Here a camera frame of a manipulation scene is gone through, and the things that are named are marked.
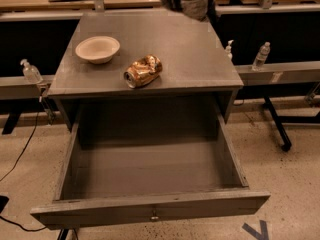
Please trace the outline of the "small metal drawer knob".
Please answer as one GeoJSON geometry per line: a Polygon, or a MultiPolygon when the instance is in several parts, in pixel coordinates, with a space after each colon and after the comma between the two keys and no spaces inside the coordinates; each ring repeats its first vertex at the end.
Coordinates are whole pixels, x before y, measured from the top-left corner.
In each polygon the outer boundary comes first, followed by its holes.
{"type": "Polygon", "coordinates": [[[152,210],[152,216],[150,217],[151,222],[159,221],[159,216],[157,215],[157,211],[155,209],[152,210]]]}

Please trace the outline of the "open grey top drawer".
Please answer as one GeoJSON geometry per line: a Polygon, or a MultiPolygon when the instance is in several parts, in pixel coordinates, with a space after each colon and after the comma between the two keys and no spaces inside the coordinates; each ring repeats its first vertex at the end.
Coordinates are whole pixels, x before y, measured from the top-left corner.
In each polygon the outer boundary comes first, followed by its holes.
{"type": "Polygon", "coordinates": [[[31,214],[71,229],[255,213],[250,189],[211,97],[86,104],[78,111],[51,203],[31,214]]]}

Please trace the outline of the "clear sanitizer pump bottle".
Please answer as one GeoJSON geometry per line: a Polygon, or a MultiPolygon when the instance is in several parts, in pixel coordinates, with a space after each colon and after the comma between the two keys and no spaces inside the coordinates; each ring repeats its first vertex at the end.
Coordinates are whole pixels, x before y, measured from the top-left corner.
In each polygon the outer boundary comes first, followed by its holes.
{"type": "Polygon", "coordinates": [[[32,84],[39,84],[43,81],[39,70],[34,65],[31,65],[27,59],[22,59],[20,65],[23,67],[25,78],[32,84]]]}

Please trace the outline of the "white paper bowl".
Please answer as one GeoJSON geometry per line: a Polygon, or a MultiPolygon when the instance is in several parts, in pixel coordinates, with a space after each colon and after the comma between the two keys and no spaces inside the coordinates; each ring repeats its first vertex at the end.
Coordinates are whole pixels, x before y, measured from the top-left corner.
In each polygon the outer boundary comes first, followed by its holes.
{"type": "Polygon", "coordinates": [[[109,62],[119,51],[120,43],[109,36],[95,36],[83,40],[75,48],[76,55],[93,64],[109,62]]]}

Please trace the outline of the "crushed gold soda can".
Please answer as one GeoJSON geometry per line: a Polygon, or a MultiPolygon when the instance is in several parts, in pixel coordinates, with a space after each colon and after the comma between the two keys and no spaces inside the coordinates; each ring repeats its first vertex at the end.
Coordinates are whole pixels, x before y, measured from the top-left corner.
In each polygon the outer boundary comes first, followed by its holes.
{"type": "Polygon", "coordinates": [[[133,62],[123,77],[130,88],[140,88],[155,80],[162,72],[162,62],[155,55],[146,55],[133,62]]]}

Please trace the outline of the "black table leg stand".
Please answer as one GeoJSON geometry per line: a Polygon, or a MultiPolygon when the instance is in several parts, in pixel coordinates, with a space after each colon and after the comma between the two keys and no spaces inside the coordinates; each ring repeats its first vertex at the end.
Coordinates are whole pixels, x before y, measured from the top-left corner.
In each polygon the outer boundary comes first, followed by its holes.
{"type": "Polygon", "coordinates": [[[318,112],[315,116],[279,116],[274,108],[273,103],[271,102],[268,96],[264,97],[263,107],[268,109],[272,119],[277,127],[277,130],[281,136],[283,141],[283,145],[281,149],[285,152],[288,152],[292,146],[292,143],[284,129],[284,123],[292,123],[292,124],[320,124],[320,112],[318,112]]]}

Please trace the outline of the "clear plastic water bottle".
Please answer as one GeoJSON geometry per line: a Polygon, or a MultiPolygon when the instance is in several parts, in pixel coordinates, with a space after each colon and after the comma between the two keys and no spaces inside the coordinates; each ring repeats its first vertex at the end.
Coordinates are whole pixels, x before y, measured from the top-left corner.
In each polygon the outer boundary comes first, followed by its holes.
{"type": "Polygon", "coordinates": [[[253,71],[260,71],[265,64],[267,57],[270,53],[271,47],[269,42],[265,42],[259,49],[254,62],[252,64],[253,71]]]}

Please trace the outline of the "grey metal rail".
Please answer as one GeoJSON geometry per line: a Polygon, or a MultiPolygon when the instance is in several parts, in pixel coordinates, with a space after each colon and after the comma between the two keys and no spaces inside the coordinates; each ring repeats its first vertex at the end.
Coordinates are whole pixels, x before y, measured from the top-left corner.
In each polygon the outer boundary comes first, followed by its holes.
{"type": "MultiPolygon", "coordinates": [[[[265,64],[255,72],[250,65],[238,65],[236,70],[245,86],[293,84],[320,81],[320,61],[265,64]]],[[[39,90],[23,77],[1,77],[0,99],[32,99],[39,90]]]]}

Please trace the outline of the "small white pump bottle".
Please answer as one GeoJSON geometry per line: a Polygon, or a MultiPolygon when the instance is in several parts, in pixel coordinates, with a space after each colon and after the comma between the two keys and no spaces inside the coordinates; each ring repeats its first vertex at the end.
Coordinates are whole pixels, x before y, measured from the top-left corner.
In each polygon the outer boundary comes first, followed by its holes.
{"type": "Polygon", "coordinates": [[[225,52],[227,53],[227,56],[229,57],[230,60],[232,60],[233,58],[233,54],[232,54],[232,43],[234,42],[234,40],[229,40],[227,43],[227,46],[225,48],[225,52]]]}

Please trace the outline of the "grey wooden cabinet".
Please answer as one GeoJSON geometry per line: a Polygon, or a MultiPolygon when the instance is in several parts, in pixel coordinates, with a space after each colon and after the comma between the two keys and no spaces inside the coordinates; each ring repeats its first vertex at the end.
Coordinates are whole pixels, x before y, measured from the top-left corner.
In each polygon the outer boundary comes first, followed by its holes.
{"type": "Polygon", "coordinates": [[[94,97],[154,93],[213,92],[228,117],[243,86],[215,30],[165,9],[111,10],[85,13],[73,33],[49,89],[68,127],[75,121],[76,101],[94,97]],[[110,36],[120,43],[111,61],[95,65],[81,60],[75,49],[94,36],[110,36]],[[123,74],[135,61],[154,55],[162,72],[147,86],[131,89],[123,74]]]}

